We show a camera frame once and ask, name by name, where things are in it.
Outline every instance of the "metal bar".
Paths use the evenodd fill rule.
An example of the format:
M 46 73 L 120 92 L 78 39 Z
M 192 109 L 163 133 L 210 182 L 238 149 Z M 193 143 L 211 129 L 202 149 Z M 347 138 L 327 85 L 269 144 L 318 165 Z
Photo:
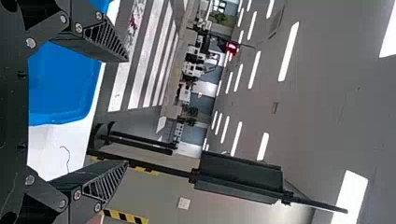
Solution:
M 156 140 L 152 140 L 152 139 L 148 139 L 145 137 L 139 137 L 139 136 L 135 136 L 135 135 L 131 135 L 128 133 L 120 133 L 120 132 L 111 132 L 110 135 L 116 135 L 118 137 L 123 137 L 123 138 L 128 138 L 128 139 L 132 139 L 135 141 L 139 141 L 139 142 L 144 142 L 144 143 L 148 143 L 148 144 L 153 144 L 153 145 L 157 145 L 157 146 L 161 146 L 161 147 L 168 147 L 171 149 L 177 149 L 177 147 L 173 144 L 170 143 L 164 143 L 164 142 L 159 142 Z
M 169 168 L 169 167 L 166 167 L 166 166 L 161 166 L 161 165 L 149 163 L 149 162 L 146 162 L 146 161 L 137 161 L 137 160 L 133 160 L 133 159 L 130 159 L 130 158 L 122 157 L 122 156 L 119 156 L 119 155 L 106 153 L 104 151 L 88 150 L 87 154 L 90 155 L 90 156 L 100 157 L 100 158 L 107 159 L 107 160 L 128 161 L 130 166 L 134 166 L 134 167 L 139 166 L 139 167 L 143 167 L 143 168 L 146 168 L 146 169 L 150 169 L 152 171 L 157 171 L 157 172 L 160 172 L 160 173 L 163 173 L 163 174 L 168 174 L 168 175 L 175 175 L 175 176 L 182 177 L 182 178 L 190 179 L 190 177 L 192 176 L 192 174 L 190 172 L 187 172 L 187 171 L 177 170 L 177 169 Z
M 165 155 L 168 155 L 168 156 L 172 156 L 173 155 L 173 150 L 171 150 L 169 148 L 154 147 L 154 146 L 150 146 L 150 145 L 146 145 L 146 144 L 142 144 L 142 143 L 128 141 L 126 139 L 123 139 L 122 137 L 101 135 L 100 138 L 102 140 L 105 140 L 105 141 L 108 141 L 108 142 L 117 143 L 117 144 L 125 145 L 125 146 L 128 146 L 128 147 L 137 147 L 137 148 L 148 150 L 148 151 L 162 153 L 162 154 L 165 154 Z
M 340 212 L 347 214 L 348 211 L 345 208 L 340 208 L 334 205 L 330 205 L 327 203 L 321 203 L 317 201 L 313 201 L 310 199 L 305 199 L 305 198 L 300 198 L 300 197 L 293 197 L 293 196 L 285 196 L 282 198 L 283 201 L 289 202 L 289 203 L 299 203 L 299 204 L 305 204 L 320 210 L 324 211 L 330 211 L 330 212 Z

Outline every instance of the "fluorescent light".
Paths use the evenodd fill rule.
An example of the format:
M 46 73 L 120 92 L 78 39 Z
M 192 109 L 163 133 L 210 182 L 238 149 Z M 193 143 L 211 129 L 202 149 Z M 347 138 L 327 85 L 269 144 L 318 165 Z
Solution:
M 218 118 L 218 111 L 215 112 L 215 117 L 213 118 L 213 122 L 212 122 L 212 130 L 215 128 L 215 124 L 216 124 L 216 119 Z
M 275 0 L 270 0 L 270 5 L 268 6 L 268 10 L 267 10 L 267 20 L 270 19 L 271 14 L 272 14 L 272 10 L 274 9 L 274 2 Z
M 390 55 L 396 54 L 396 2 L 393 5 L 392 14 L 388 23 L 387 31 L 385 32 L 384 41 L 382 42 L 381 51 L 379 53 L 380 58 L 385 58 Z
M 244 4 L 244 0 L 239 1 L 238 13 L 241 11 L 242 4 Z
M 231 156 L 235 155 L 236 147 L 238 146 L 239 135 L 241 134 L 242 130 L 242 122 L 239 121 L 238 127 L 236 127 L 235 138 L 233 139 L 233 148 L 231 148 Z
M 242 43 L 242 38 L 244 38 L 244 33 L 245 33 L 244 30 L 241 30 L 241 33 L 239 33 L 238 44 Z
M 219 82 L 218 92 L 216 93 L 216 96 L 219 96 L 219 94 L 220 94 L 220 89 L 221 89 L 221 81 Z
M 202 150 L 205 150 L 206 142 L 207 142 L 207 138 L 205 138 L 205 140 L 204 140 L 204 144 L 202 145 Z
M 332 224 L 357 223 L 367 184 L 367 178 L 346 171 L 336 206 L 347 209 L 348 214 L 335 213 L 332 216 Z
M 253 17 L 251 18 L 250 28 L 248 29 L 247 33 L 247 40 L 250 40 L 251 34 L 253 33 L 254 24 L 256 23 L 257 11 L 253 13 Z
M 257 161 L 263 161 L 265 150 L 267 149 L 268 139 L 270 138 L 269 133 L 264 133 L 262 135 L 262 143 L 260 144 L 259 154 L 257 155 Z
M 224 68 L 227 67 L 228 57 L 230 57 L 230 51 L 227 50 L 227 53 L 225 54 Z
M 235 86 L 233 86 L 233 91 L 238 90 L 239 81 L 241 80 L 243 70 L 244 70 L 244 65 L 241 63 L 241 65 L 239 65 L 238 76 L 236 77 Z
M 261 50 L 257 51 L 256 58 L 254 59 L 253 69 L 251 70 L 251 74 L 250 74 L 250 80 L 248 81 L 248 85 L 247 85 L 247 88 L 249 90 L 253 88 L 253 83 L 256 77 L 257 67 L 259 67 L 259 61 L 261 56 L 262 56 L 262 51 Z
M 222 113 L 220 113 L 220 116 L 219 116 L 218 126 L 216 127 L 215 135 L 218 135 L 218 134 L 219 134 L 221 119 L 222 119 Z
M 223 134 L 221 135 L 221 143 L 224 143 L 225 135 L 227 134 L 228 124 L 230 123 L 230 116 L 227 116 L 224 123 Z
M 233 72 L 230 73 L 230 76 L 228 77 L 228 83 L 227 83 L 227 88 L 225 89 L 225 93 L 228 94 L 228 91 L 230 90 L 231 87 L 231 81 L 233 80 Z
M 239 14 L 238 27 L 241 27 L 242 18 L 244 18 L 245 9 L 242 7 L 241 14 Z
M 247 11 L 250 11 L 250 7 L 251 7 L 251 0 L 248 0 L 248 2 L 247 2 Z
M 279 77 L 277 81 L 282 82 L 286 78 L 286 74 L 288 73 L 289 63 L 291 54 L 293 53 L 294 43 L 296 41 L 298 28 L 300 26 L 300 22 L 297 21 L 296 23 L 291 26 L 288 45 L 286 46 L 285 55 L 283 56 L 283 62 L 280 67 Z

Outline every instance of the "screw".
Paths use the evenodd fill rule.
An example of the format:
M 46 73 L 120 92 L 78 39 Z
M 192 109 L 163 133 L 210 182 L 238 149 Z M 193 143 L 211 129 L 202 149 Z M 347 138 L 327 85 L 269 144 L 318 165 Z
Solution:
M 64 208 L 66 206 L 66 201 L 65 200 L 61 200 L 61 202 L 59 203 L 59 207 L 60 208 Z
M 26 46 L 31 49 L 35 48 L 35 41 L 33 40 L 33 38 L 26 39 Z
M 82 25 L 80 23 L 76 23 L 76 32 L 79 34 L 82 33 Z
M 99 21 L 102 20 L 102 12 L 96 12 L 96 19 Z
M 74 199 L 78 201 L 80 198 L 81 198 L 81 190 L 78 189 L 74 194 Z
M 64 16 L 64 15 L 61 16 L 61 22 L 63 22 L 63 23 L 66 23 L 66 22 L 67 22 L 66 16 Z
M 97 204 L 95 205 L 95 208 L 94 208 L 95 213 L 100 212 L 100 209 L 101 209 L 101 205 L 100 205 L 99 203 L 97 203 Z
M 35 177 L 32 175 L 28 175 L 25 179 L 25 185 L 31 186 L 35 183 Z

